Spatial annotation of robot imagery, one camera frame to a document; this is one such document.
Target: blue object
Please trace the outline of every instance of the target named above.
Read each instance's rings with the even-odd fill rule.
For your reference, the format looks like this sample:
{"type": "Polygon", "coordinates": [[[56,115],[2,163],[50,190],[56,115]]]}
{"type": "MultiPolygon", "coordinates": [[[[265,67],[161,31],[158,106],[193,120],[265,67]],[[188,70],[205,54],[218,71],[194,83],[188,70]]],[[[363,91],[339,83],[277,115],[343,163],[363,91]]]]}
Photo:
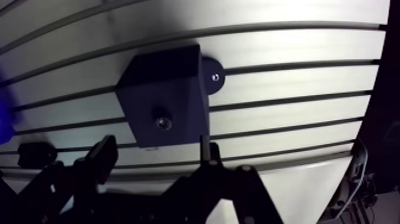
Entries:
{"type": "Polygon", "coordinates": [[[0,144],[9,142],[14,133],[10,112],[7,106],[0,101],[0,144]]]}

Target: bolt head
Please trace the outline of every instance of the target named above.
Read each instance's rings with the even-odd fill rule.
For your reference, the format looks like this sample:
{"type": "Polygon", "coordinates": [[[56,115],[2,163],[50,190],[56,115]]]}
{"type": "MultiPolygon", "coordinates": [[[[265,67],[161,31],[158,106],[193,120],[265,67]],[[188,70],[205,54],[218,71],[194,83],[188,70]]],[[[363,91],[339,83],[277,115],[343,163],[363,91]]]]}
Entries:
{"type": "Polygon", "coordinates": [[[172,128],[172,121],[166,117],[157,118],[155,124],[162,130],[170,130],[172,128]]]}
{"type": "Polygon", "coordinates": [[[248,171],[250,171],[250,170],[251,170],[251,167],[250,167],[250,166],[247,166],[247,165],[245,165],[245,166],[242,166],[242,169],[243,169],[244,171],[248,172],[248,171]]]}
{"type": "Polygon", "coordinates": [[[218,81],[218,80],[220,80],[220,75],[219,74],[214,74],[214,75],[212,75],[211,76],[211,78],[212,78],[212,81],[218,81]]]}

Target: screw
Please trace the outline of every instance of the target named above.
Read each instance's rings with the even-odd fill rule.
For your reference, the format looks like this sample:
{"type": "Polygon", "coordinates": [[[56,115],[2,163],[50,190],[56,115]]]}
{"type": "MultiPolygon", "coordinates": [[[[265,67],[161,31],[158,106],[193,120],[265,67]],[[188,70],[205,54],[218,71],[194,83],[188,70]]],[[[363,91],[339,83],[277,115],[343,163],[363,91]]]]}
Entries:
{"type": "Polygon", "coordinates": [[[214,75],[212,75],[211,76],[211,78],[212,78],[212,81],[218,81],[218,80],[220,80],[220,75],[219,74],[214,74],[214,75]]]}
{"type": "Polygon", "coordinates": [[[172,128],[172,121],[166,117],[157,118],[155,124],[162,130],[170,130],[172,128]]]}
{"type": "Polygon", "coordinates": [[[250,166],[242,166],[242,169],[244,170],[244,171],[250,171],[251,170],[251,167],[250,166]]]}
{"type": "Polygon", "coordinates": [[[212,165],[212,166],[215,166],[215,165],[217,165],[218,163],[217,163],[215,160],[210,160],[210,161],[208,162],[208,164],[210,164],[210,165],[212,165]]]}

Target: black cable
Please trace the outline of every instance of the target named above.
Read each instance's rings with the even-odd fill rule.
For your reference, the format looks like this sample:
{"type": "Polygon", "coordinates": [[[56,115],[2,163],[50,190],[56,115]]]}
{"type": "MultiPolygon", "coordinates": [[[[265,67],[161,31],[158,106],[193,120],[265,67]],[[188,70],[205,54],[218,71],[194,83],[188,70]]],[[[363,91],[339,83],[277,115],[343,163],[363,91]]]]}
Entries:
{"type": "Polygon", "coordinates": [[[343,220],[342,216],[339,216],[340,221],[342,222],[342,224],[346,224],[345,221],[343,220]]]}
{"type": "Polygon", "coordinates": [[[374,224],[375,223],[375,211],[372,208],[372,206],[370,206],[370,208],[371,208],[371,212],[372,212],[372,222],[371,222],[371,224],[374,224]]]}

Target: slatwall panel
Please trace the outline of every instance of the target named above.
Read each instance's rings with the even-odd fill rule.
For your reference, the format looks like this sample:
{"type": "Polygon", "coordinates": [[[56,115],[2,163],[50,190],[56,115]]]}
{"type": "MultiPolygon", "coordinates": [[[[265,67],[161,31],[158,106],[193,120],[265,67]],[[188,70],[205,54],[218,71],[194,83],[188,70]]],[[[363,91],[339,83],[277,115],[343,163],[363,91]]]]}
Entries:
{"type": "MultiPolygon", "coordinates": [[[[23,142],[48,141],[72,164],[112,134],[120,154],[112,176],[136,181],[109,184],[130,191],[163,191],[171,179],[137,181],[191,172],[199,159],[198,144],[138,148],[114,93],[132,57],[195,42],[222,63],[210,129],[226,166],[344,157],[373,90],[389,11],[389,0],[16,2],[0,9],[1,98],[17,131],[0,146],[1,170],[40,172],[17,166],[23,142]]],[[[350,159],[261,172],[285,223],[315,223],[350,159]],[[299,206],[304,198],[310,206],[299,206]]]]}
{"type": "MultiPolygon", "coordinates": [[[[261,179],[277,207],[284,223],[316,223],[324,208],[339,185],[351,157],[345,157],[303,166],[274,169],[260,172],[261,179]]],[[[16,192],[20,192],[27,181],[6,179],[6,183],[16,192]]],[[[169,181],[153,182],[107,182],[99,191],[126,191],[135,193],[156,193],[165,191],[169,181]]],[[[221,209],[223,213],[229,208],[221,209]]],[[[211,219],[207,223],[231,223],[226,219],[211,219]]]]}
{"type": "MultiPolygon", "coordinates": [[[[330,125],[303,130],[269,133],[265,135],[243,136],[216,140],[224,158],[246,157],[275,153],[282,150],[312,147],[352,140],[356,137],[361,122],[330,125]]],[[[157,148],[120,149],[117,165],[160,164],[198,161],[199,144],[174,145],[157,148]]],[[[83,153],[60,153],[65,164],[82,157],[83,153]]],[[[16,166],[18,155],[3,155],[0,166],[16,166]]]]}

